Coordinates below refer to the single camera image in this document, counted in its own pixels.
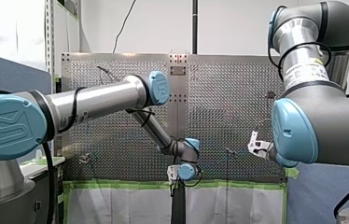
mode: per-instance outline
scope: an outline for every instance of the pegboard wall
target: pegboard wall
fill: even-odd
[[[281,92],[277,69],[266,57],[188,56],[186,136],[201,140],[206,178],[274,182],[285,175],[247,151],[252,130],[271,117]],[[272,140],[270,122],[258,126],[258,139]]]
[[[266,57],[64,54],[63,90],[108,84],[153,70],[170,76],[172,95],[168,105],[152,109],[169,134],[201,140],[204,178],[259,182],[284,179],[278,165],[247,152],[251,131],[270,116],[274,99],[267,97],[268,91],[275,95],[282,91],[276,71]],[[258,138],[272,139],[268,123],[259,130]],[[237,155],[229,156],[226,149]],[[79,161],[86,154],[91,155],[87,164]],[[171,159],[157,150],[126,112],[77,125],[64,133],[63,155],[67,158],[67,180],[166,180]]]

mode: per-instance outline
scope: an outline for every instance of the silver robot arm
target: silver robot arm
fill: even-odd
[[[17,159],[73,125],[126,110],[143,124],[163,154],[182,159],[179,178],[190,180],[198,173],[199,141],[175,141],[155,116],[144,110],[151,105],[164,105],[169,93],[168,77],[152,72],[52,95],[38,91],[0,94],[0,161]]]
[[[270,43],[281,55],[285,92],[272,108],[269,156],[284,166],[349,165],[349,6],[326,2],[275,14]]]

